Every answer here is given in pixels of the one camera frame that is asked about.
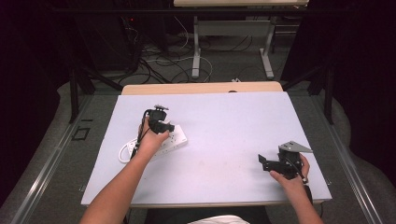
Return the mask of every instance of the hand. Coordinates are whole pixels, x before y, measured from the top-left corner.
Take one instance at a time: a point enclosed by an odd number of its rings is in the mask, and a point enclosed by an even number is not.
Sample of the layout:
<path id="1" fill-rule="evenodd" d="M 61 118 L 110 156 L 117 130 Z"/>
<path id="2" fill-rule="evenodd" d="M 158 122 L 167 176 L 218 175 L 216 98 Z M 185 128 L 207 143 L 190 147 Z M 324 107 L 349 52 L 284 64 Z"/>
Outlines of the hand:
<path id="1" fill-rule="evenodd" d="M 302 174 L 306 179 L 308 179 L 309 162 L 302 154 L 300 154 L 300 159 L 303 163 Z M 303 180 L 299 175 L 290 180 L 276 171 L 271 171 L 270 175 L 282 186 L 283 190 L 285 190 L 285 193 L 288 196 L 291 204 L 297 204 L 302 199 L 308 199 L 306 196 Z"/>
<path id="2" fill-rule="evenodd" d="M 149 128 L 149 117 L 145 117 L 145 123 L 143 126 L 142 131 L 143 139 L 140 142 L 140 147 L 136 153 L 136 156 L 145 157 L 146 159 L 150 160 L 151 157 L 157 152 L 158 148 L 160 148 L 163 141 L 165 141 L 169 137 L 169 131 L 165 133 L 154 133 Z"/>

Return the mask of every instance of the white object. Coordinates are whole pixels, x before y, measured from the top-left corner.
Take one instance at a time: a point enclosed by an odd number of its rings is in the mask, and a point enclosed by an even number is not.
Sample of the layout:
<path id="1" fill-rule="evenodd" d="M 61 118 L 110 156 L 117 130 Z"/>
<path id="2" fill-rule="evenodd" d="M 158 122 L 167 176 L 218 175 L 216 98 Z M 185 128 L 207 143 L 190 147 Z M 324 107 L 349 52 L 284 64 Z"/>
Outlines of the white object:
<path id="1" fill-rule="evenodd" d="M 290 139 L 309 147 L 286 92 L 121 95 L 108 124 L 81 203 L 88 205 L 125 166 L 120 148 L 135 133 L 141 113 L 153 105 L 188 134 L 189 143 L 151 161 L 132 207 L 258 205 L 287 203 L 279 184 L 262 170 L 257 155 L 277 161 L 278 146 Z M 309 186 L 314 202 L 332 197 L 313 153 Z"/>
<path id="2" fill-rule="evenodd" d="M 132 156 L 132 152 L 134 151 L 134 146 L 136 145 L 137 139 L 133 139 L 125 144 L 119 153 L 120 162 L 128 162 Z M 152 161 L 160 157 L 161 155 L 165 155 L 173 150 L 176 150 L 187 144 L 187 137 L 181 129 L 180 125 L 175 125 L 175 129 L 173 132 L 169 133 L 169 137 L 163 141 L 163 144 L 158 149 L 158 151 L 152 157 Z M 122 157 L 122 152 L 127 149 L 128 150 L 128 158 Z"/>

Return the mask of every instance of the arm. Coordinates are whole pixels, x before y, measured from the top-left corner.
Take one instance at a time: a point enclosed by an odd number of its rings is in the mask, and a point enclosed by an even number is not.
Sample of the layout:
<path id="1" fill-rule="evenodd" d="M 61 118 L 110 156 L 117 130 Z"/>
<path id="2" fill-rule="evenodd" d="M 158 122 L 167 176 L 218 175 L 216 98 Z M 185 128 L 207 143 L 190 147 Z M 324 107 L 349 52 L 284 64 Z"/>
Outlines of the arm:
<path id="1" fill-rule="evenodd" d="M 146 119 L 143 130 L 148 124 Z M 121 223 L 149 160 L 168 136 L 148 130 L 136 155 L 93 199 L 80 223 Z"/>
<path id="2" fill-rule="evenodd" d="M 301 154 L 300 158 L 303 162 L 303 176 L 308 177 L 308 160 Z M 275 171 L 271 171 L 270 175 L 282 186 L 283 190 L 285 190 L 285 193 L 288 196 L 289 201 L 291 202 L 291 205 L 293 206 L 297 214 L 300 224 L 323 223 L 314 206 L 311 204 L 308 197 L 306 196 L 303 180 L 299 176 L 288 180 L 283 175 L 280 175 Z"/>

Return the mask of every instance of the desk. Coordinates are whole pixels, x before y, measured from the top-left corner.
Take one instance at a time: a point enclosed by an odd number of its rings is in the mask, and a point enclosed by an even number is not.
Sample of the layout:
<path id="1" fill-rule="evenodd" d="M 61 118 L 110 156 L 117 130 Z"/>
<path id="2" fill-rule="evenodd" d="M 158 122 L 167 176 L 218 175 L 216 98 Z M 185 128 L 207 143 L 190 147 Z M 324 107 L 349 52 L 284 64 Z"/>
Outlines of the desk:
<path id="1" fill-rule="evenodd" d="M 118 160 L 120 148 L 136 137 L 143 112 L 156 104 L 170 108 L 167 118 L 181 126 L 189 142 L 149 163 L 132 207 L 288 201 L 282 188 L 258 162 L 258 154 L 277 161 L 277 146 L 290 140 L 309 147 L 290 98 L 278 83 L 136 85 L 125 87 L 122 94 L 82 204 L 90 204 L 122 169 L 124 164 Z M 309 179 L 314 201 L 330 200 L 332 196 L 314 154 L 305 156 L 311 164 Z"/>
<path id="2" fill-rule="evenodd" d="M 176 7 L 280 7 L 304 6 L 308 0 L 175 0 Z M 192 63 L 193 78 L 198 78 L 201 49 L 200 35 L 252 35 L 266 36 L 264 48 L 260 49 L 262 64 L 268 79 L 274 79 L 274 73 L 268 59 L 268 51 L 276 26 L 276 17 L 269 21 L 199 21 L 194 17 L 194 59 Z"/>

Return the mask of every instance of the white tabletop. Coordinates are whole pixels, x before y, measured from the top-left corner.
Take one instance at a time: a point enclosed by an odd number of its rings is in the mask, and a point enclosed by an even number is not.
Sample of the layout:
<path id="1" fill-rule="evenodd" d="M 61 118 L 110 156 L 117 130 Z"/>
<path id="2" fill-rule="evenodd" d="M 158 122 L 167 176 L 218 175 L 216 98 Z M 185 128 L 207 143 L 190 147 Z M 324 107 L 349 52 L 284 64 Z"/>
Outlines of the white tabletop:
<path id="1" fill-rule="evenodd" d="M 176 7 L 303 6 L 308 0 L 175 0 Z"/>
<path id="2" fill-rule="evenodd" d="M 278 183 L 262 170 L 258 154 L 277 161 L 278 145 L 293 140 L 310 146 L 289 96 L 280 91 L 119 96 L 82 204 L 90 204 L 122 169 L 120 148 L 136 138 L 143 112 L 155 105 L 169 107 L 167 118 L 181 126 L 188 144 L 148 164 L 131 206 L 287 201 Z M 314 154 L 305 156 L 314 201 L 330 200 Z"/>

